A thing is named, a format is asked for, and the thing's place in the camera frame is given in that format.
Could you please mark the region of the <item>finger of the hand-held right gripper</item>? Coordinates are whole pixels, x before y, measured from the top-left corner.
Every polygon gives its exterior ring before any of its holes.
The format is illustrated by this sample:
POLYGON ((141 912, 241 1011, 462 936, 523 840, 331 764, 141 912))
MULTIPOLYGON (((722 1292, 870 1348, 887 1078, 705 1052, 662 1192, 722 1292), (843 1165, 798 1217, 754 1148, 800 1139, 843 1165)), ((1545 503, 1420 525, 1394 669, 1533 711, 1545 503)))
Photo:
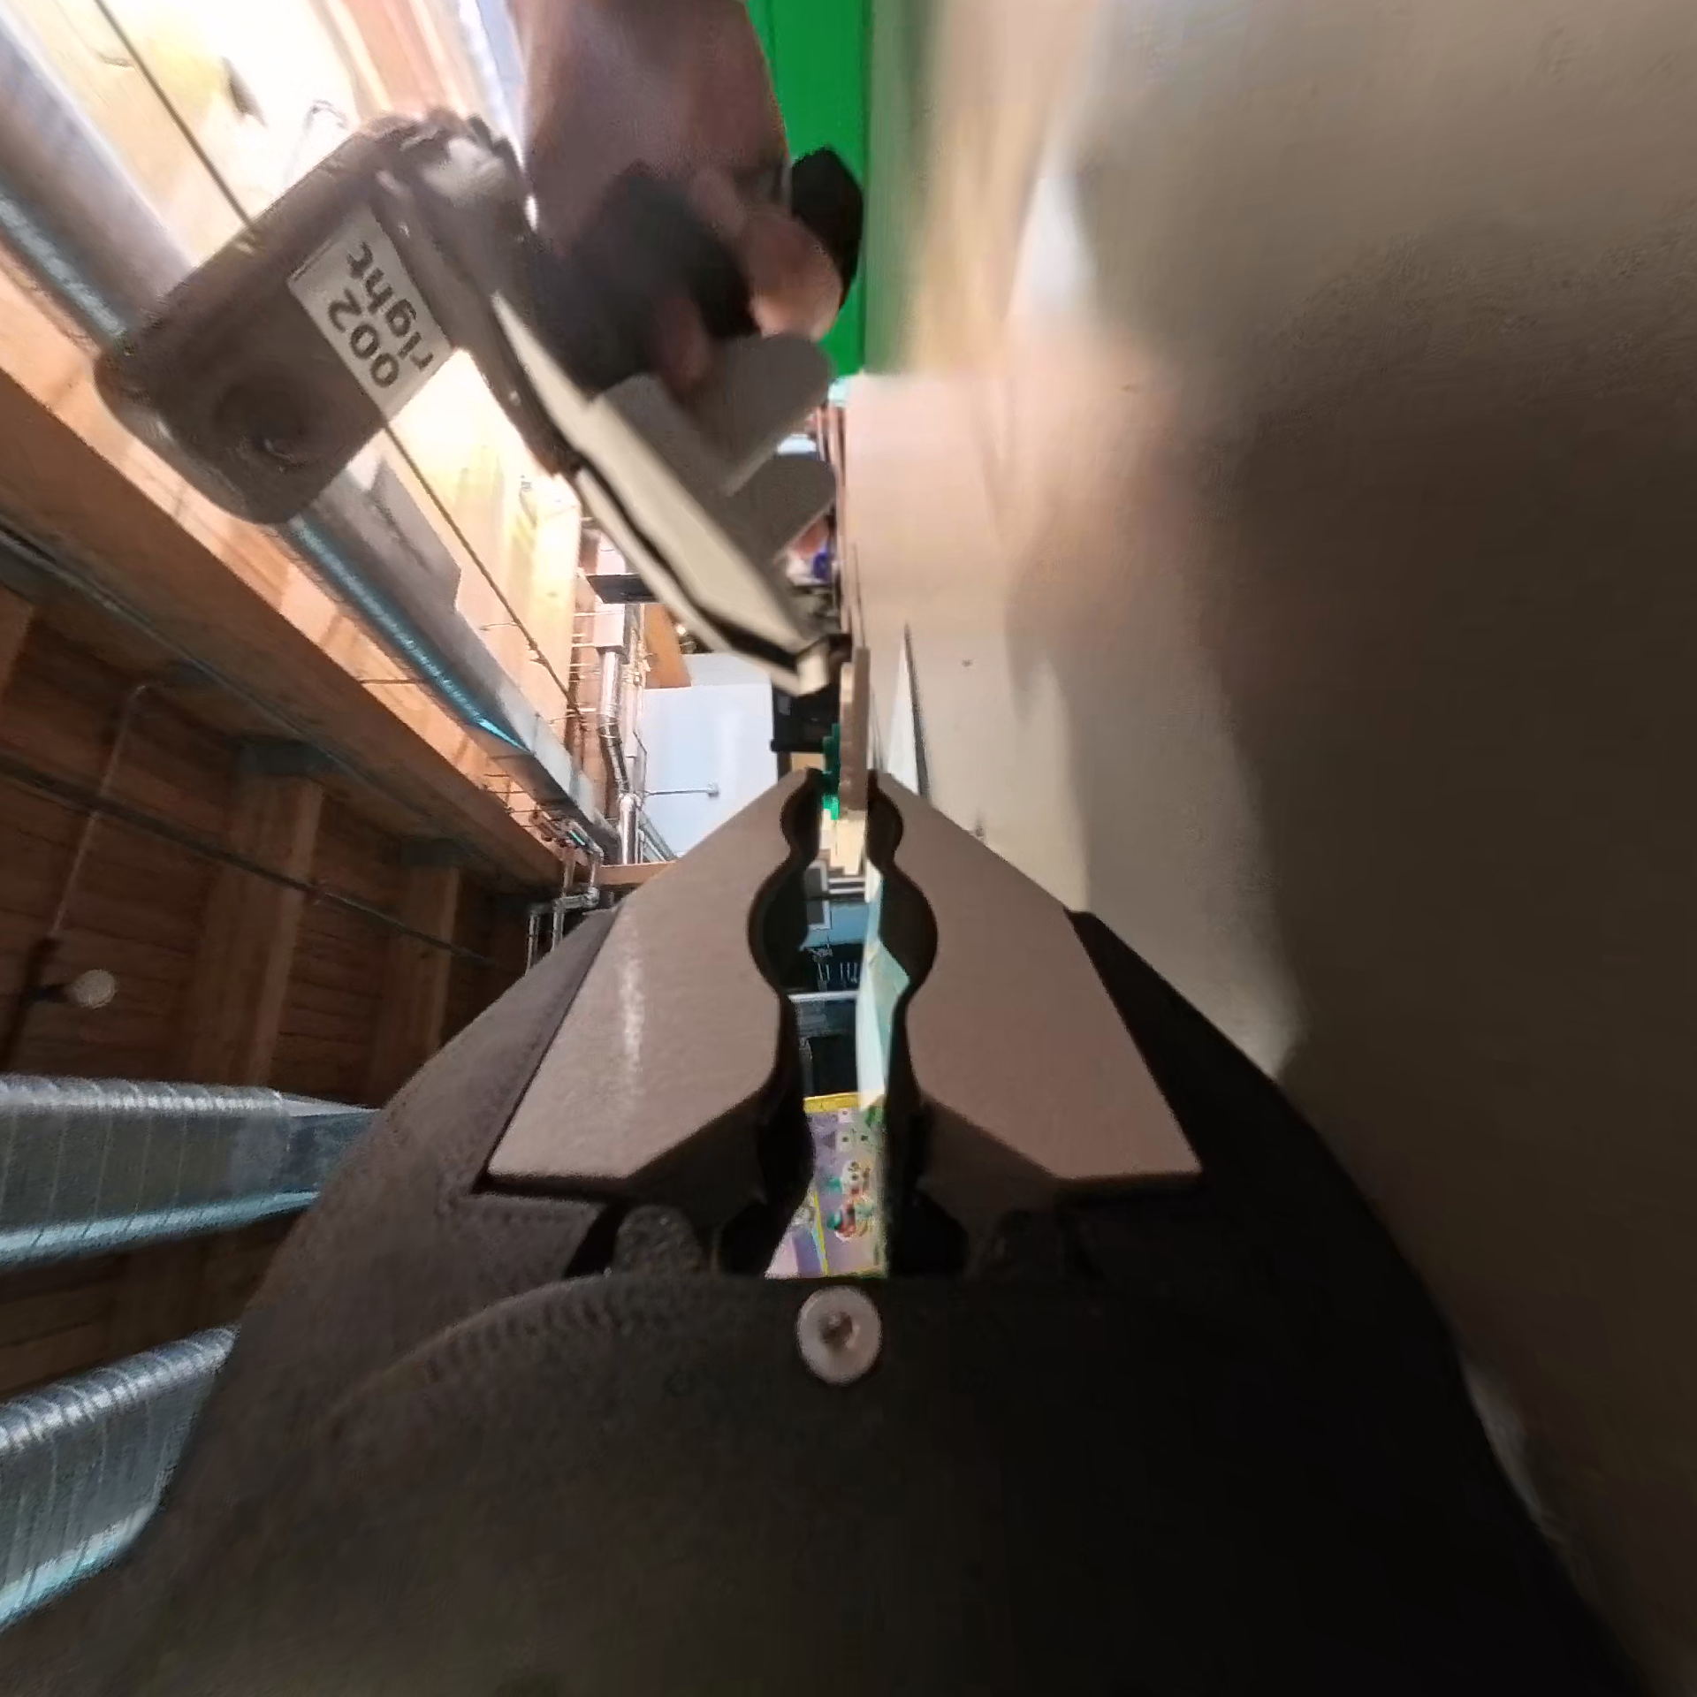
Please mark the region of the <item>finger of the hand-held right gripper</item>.
POLYGON ((783 692, 829 687, 829 632, 735 521, 667 474, 631 485, 583 465, 574 485, 586 514, 703 646, 756 665, 783 692))
POLYGON ((653 378, 583 404, 583 508, 699 641, 744 657, 822 657, 830 630, 786 569, 830 505, 830 468, 781 445, 816 384, 731 380, 694 410, 653 378))

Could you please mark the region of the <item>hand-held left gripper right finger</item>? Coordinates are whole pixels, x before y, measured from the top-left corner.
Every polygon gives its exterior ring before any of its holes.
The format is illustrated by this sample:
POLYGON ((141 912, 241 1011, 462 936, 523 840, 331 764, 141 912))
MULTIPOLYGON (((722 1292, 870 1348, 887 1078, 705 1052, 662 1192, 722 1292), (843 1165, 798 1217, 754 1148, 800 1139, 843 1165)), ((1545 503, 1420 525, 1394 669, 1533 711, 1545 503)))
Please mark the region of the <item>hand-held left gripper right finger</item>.
POLYGON ((885 1109, 905 1207, 994 1234, 1199 1177, 1056 896, 888 776, 870 782, 867 853, 878 941, 905 976, 885 1109))

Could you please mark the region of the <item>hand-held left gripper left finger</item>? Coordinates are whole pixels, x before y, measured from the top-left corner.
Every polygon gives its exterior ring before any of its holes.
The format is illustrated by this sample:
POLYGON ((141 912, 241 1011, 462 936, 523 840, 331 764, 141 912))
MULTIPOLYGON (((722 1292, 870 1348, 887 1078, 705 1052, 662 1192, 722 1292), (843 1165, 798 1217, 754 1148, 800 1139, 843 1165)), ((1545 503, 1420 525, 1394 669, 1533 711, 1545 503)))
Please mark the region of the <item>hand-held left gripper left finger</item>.
POLYGON ((781 1234, 808 1187, 781 979, 808 927, 819 774, 781 778, 628 895, 516 1102, 493 1187, 781 1234))

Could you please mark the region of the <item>white and green lego assembly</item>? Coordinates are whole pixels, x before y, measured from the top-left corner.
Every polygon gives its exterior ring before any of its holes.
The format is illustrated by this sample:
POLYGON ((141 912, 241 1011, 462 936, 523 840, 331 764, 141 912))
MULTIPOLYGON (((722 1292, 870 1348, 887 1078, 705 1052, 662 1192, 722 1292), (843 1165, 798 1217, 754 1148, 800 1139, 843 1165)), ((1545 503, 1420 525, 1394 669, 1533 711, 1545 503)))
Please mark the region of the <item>white and green lego assembly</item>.
POLYGON ((870 650, 855 646, 838 670, 834 764, 815 774, 820 801, 820 858, 832 880, 862 880, 873 800, 870 650))

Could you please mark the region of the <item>green plastic bin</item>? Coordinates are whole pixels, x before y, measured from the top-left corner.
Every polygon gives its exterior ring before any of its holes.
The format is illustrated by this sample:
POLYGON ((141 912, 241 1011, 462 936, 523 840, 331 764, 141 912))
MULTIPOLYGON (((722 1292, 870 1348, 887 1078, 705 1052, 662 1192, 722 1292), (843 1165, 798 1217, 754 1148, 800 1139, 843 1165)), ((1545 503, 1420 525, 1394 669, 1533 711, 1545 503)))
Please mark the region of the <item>green plastic bin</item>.
POLYGON ((824 349, 843 386, 862 369, 862 242, 873 188, 873 7, 867 2, 747 2, 783 136, 789 211, 834 270, 824 349))

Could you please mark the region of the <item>colourful lego set box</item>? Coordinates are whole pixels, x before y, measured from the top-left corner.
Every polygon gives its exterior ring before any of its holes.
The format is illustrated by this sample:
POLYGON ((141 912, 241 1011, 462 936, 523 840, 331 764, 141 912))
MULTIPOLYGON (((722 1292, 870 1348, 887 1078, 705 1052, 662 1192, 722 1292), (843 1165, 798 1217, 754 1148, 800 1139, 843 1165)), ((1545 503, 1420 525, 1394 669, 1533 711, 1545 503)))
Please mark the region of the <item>colourful lego set box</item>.
POLYGON ((812 1176, 770 1280, 878 1280, 888 1272, 885 1100, 851 1093, 801 1102, 812 1176))

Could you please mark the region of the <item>person's right hand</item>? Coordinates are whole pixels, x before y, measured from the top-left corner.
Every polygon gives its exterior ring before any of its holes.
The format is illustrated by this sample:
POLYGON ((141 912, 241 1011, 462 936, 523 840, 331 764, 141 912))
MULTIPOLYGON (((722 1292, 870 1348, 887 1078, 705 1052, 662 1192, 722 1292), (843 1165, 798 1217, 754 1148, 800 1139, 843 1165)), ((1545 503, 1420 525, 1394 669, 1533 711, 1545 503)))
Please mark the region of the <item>person's right hand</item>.
POLYGON ((537 235, 600 317, 601 381, 699 389, 746 335, 822 343, 856 284, 862 186, 795 156, 747 4, 513 4, 537 235))

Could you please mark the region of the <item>bent metal pipes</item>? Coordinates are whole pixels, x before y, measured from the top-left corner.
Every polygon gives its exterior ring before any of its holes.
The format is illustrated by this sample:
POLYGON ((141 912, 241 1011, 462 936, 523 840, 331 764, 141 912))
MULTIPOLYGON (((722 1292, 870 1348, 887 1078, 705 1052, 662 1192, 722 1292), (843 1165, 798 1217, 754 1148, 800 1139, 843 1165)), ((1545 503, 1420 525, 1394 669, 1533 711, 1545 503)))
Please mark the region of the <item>bent metal pipes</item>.
POLYGON ((596 687, 586 704, 567 698, 566 749, 579 764, 587 801, 534 801, 530 823, 559 860, 559 905, 587 910, 614 907, 675 858, 650 818, 645 704, 645 643, 634 622, 618 646, 594 648, 586 679, 596 687))

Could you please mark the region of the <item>long ceiling air duct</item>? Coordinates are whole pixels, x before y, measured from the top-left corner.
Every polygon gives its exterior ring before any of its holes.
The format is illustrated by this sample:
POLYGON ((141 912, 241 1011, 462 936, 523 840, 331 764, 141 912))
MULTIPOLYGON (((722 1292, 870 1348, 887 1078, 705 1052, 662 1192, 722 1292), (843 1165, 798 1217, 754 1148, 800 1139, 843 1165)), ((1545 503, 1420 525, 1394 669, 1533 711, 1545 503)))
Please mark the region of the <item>long ceiling air duct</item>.
POLYGON ((74 473, 52 565, 143 622, 148 565, 244 584, 401 736, 530 819, 587 801, 567 698, 634 608, 583 590, 574 496, 459 354, 307 508, 222 511, 131 435, 97 361, 385 94, 495 94, 475 4, 3 4, 3 376, 141 503, 74 473))

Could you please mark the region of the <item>silver air duct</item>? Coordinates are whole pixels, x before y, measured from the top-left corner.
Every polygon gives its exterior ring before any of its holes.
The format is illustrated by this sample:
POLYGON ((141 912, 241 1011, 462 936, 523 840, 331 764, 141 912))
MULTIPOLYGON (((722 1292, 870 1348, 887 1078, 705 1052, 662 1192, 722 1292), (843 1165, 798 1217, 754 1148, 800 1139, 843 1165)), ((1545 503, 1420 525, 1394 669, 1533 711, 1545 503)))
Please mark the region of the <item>silver air duct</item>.
POLYGON ((1 1628, 136 1541, 236 1336, 202 1329, 1 1405, 1 1628))
POLYGON ((262 1087, 1 1076, 1 1269, 300 1214, 373 1109, 262 1087))

